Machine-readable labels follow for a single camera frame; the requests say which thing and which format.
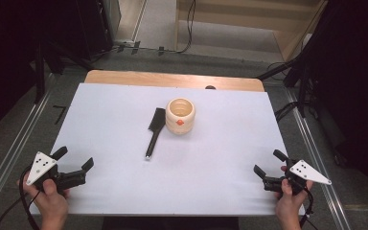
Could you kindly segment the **person's right hand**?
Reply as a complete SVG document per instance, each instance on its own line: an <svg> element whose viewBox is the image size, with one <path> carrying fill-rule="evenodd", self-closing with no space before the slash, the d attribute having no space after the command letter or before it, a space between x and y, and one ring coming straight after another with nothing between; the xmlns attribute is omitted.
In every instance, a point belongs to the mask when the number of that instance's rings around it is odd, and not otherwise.
<svg viewBox="0 0 368 230"><path fill-rule="evenodd" d="M299 210L308 196L307 192L298 195L292 194L292 188L288 180L282 180L282 192L276 204L275 214L282 230L302 230L299 220Z"/></svg>

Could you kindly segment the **dark equipment cabinet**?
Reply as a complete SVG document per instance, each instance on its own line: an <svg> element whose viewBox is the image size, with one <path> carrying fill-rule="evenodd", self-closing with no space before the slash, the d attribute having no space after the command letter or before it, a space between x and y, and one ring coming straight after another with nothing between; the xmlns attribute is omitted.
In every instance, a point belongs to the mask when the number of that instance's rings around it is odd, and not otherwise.
<svg viewBox="0 0 368 230"><path fill-rule="evenodd" d="M116 42L121 21L119 0L76 0L83 37L83 57L109 51Z"/></svg>

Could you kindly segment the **light wooden cabinet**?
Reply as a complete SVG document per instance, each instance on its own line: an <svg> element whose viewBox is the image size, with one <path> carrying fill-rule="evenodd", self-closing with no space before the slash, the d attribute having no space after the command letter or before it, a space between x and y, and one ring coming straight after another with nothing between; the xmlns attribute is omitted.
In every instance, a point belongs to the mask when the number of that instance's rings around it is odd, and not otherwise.
<svg viewBox="0 0 368 230"><path fill-rule="evenodd" d="M185 47L186 23L194 23L196 54L289 61L328 0L174 0L174 49Z"/></svg>

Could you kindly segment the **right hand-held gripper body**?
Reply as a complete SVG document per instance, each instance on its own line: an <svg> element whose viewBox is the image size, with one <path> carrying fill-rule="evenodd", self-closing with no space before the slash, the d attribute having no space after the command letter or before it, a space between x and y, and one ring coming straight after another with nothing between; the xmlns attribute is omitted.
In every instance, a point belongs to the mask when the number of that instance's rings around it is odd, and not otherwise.
<svg viewBox="0 0 368 230"><path fill-rule="evenodd" d="M282 192L282 181L286 178L291 184L292 194L298 195L307 187L307 181L331 185L332 181L304 160L286 160L285 175L279 178L266 176L263 172L264 189L270 192Z"/></svg>

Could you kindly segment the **black metal stand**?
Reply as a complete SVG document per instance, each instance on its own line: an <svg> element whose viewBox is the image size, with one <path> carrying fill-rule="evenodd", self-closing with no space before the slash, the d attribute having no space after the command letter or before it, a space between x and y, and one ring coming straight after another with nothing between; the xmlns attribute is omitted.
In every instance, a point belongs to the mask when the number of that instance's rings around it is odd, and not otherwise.
<svg viewBox="0 0 368 230"><path fill-rule="evenodd" d="M36 42L34 49L34 70L36 75L36 92L34 99L35 104L40 103L46 93L44 62L47 62L49 68L54 73L62 74L64 66L60 60L60 55L71 59L86 71L91 71L94 69L91 64L73 54L69 49L66 49L65 47L55 43L51 39L40 38Z"/></svg>
<svg viewBox="0 0 368 230"><path fill-rule="evenodd" d="M283 79L283 85L286 88L289 88L299 82L299 91L297 101L286 105L285 110L293 106L298 110L303 118L306 117L305 106L308 104L306 102L306 94L309 90L310 85L311 68L308 65L309 55L310 52L304 49L293 59L282 62L279 66L267 70L265 73L257 77L257 80L264 81L285 70L288 70L286 77Z"/></svg>

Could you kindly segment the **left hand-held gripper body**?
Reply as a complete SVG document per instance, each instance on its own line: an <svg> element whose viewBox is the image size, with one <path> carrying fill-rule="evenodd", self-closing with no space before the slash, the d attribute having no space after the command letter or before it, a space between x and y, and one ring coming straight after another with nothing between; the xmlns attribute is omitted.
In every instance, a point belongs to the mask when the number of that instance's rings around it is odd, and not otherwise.
<svg viewBox="0 0 368 230"><path fill-rule="evenodd" d="M39 191L44 191L43 182L52 179L57 185L57 192L62 194L67 189L84 184L86 173L83 169L74 172L59 172L58 160L39 151L35 155L26 184L28 186L35 185Z"/></svg>

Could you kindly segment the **metal floor rail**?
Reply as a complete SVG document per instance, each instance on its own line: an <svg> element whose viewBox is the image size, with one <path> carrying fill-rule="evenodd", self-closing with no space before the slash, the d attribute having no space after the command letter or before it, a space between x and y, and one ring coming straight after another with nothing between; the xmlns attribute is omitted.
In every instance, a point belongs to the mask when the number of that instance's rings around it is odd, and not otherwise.
<svg viewBox="0 0 368 230"><path fill-rule="evenodd" d="M40 101L35 103L33 87L0 122L0 194L11 177L17 161L21 156L25 156L24 148L33 135L35 126L60 78L60 74L46 76L46 92Z"/></svg>
<svg viewBox="0 0 368 230"><path fill-rule="evenodd" d="M312 165L323 175L330 178L330 175L325 167L320 151L311 135L311 130L306 118L303 118L297 108L292 110L293 116L302 134L306 145L308 155ZM321 189L327 202L327 206L333 217L333 221L337 230L352 230L343 205L333 185L321 184Z"/></svg>

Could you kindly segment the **cream ribbed cup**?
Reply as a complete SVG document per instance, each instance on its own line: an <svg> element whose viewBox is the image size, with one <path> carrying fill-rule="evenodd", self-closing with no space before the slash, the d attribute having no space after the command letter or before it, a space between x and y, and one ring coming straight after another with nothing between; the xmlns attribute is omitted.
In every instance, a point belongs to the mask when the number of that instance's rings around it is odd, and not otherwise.
<svg viewBox="0 0 368 230"><path fill-rule="evenodd" d="M166 127L176 134L190 132L195 124L196 107L185 98L171 100L166 106Z"/></svg>

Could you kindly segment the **white table cover sheet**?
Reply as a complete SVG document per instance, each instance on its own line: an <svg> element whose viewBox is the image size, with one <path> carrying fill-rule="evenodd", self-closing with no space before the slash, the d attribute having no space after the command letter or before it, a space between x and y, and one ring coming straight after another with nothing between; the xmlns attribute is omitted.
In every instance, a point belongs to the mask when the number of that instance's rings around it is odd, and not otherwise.
<svg viewBox="0 0 368 230"><path fill-rule="evenodd" d="M163 129L145 153L154 111L175 98L195 105L184 135ZM69 211L93 216L265 216L276 199L255 166L279 177L285 145L265 92L82 83L55 150L62 172L94 161Z"/></svg>

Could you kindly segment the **black spatula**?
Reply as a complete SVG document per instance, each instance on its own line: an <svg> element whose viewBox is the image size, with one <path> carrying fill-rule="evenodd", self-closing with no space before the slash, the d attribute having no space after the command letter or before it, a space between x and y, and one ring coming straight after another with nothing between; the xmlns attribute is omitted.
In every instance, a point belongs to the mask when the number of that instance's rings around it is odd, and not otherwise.
<svg viewBox="0 0 368 230"><path fill-rule="evenodd" d="M145 154L146 159L151 159L157 138L166 123L166 110L161 107L155 109L152 120L149 124L149 130L152 132L152 137L149 142L147 152Z"/></svg>

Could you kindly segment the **person's left hand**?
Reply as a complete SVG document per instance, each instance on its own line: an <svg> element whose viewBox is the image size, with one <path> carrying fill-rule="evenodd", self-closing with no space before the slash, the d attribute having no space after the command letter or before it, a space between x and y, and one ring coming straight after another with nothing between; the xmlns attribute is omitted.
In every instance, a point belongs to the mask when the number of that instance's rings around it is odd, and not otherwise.
<svg viewBox="0 0 368 230"><path fill-rule="evenodd" d="M39 194L35 186L22 183L23 191L34 197L34 204L42 217L40 230L62 230L68 217L68 202L57 190L52 179L43 182L44 193Z"/></svg>

